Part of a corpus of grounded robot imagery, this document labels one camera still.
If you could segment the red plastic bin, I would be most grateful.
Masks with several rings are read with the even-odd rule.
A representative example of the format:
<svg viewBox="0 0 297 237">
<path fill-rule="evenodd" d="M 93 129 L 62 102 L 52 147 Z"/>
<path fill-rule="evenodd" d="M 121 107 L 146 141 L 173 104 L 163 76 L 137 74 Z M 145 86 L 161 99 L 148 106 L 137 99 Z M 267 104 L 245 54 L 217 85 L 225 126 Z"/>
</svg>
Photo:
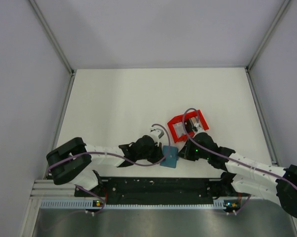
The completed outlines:
<svg viewBox="0 0 297 237">
<path fill-rule="evenodd" d="M 183 114 L 177 115 L 167 122 L 168 128 L 175 143 L 184 142 L 187 140 L 187 133 L 193 137 L 195 131 L 194 124 L 199 123 L 201 127 L 207 131 L 209 126 L 200 110 L 188 112 L 185 116 Z"/>
</svg>

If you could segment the blue leather card holder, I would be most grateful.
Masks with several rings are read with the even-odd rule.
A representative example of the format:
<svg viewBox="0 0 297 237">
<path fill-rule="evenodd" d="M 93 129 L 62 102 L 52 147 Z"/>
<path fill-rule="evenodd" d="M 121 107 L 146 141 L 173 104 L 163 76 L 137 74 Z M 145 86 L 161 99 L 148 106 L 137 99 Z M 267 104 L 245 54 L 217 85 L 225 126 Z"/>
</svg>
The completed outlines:
<svg viewBox="0 0 297 237">
<path fill-rule="evenodd" d="M 178 148 L 171 146 L 166 158 L 160 163 L 160 166 L 168 168 L 176 168 L 178 161 Z"/>
</svg>

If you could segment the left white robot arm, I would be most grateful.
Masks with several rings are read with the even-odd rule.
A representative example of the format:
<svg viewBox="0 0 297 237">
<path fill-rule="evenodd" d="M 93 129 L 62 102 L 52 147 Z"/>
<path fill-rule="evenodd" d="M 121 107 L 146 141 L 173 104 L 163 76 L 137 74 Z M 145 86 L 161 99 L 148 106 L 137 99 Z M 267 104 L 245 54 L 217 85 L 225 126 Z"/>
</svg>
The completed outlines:
<svg viewBox="0 0 297 237">
<path fill-rule="evenodd" d="M 100 175 L 95 170 L 97 165 L 121 168 L 140 166 L 140 160 L 157 163 L 163 159 L 160 143 L 163 135 L 162 129 L 152 127 L 149 134 L 136 142 L 117 147 L 92 146 L 76 137 L 46 155 L 48 170 L 55 185 L 71 183 L 97 196 L 103 188 Z"/>
</svg>

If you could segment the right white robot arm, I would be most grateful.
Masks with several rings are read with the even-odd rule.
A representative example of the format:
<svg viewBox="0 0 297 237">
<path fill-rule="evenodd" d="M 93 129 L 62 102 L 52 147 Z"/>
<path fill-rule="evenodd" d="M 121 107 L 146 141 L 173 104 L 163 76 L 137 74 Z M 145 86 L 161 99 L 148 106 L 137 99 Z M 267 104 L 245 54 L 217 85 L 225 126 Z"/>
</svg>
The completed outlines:
<svg viewBox="0 0 297 237">
<path fill-rule="evenodd" d="M 221 190 L 230 196 L 235 192 L 269 200 L 297 218 L 297 166 L 288 168 L 267 165 L 238 154 L 235 150 L 218 146 L 205 132 L 186 141 L 179 157 L 196 161 L 205 159 L 216 169 L 232 178 L 221 182 Z"/>
</svg>

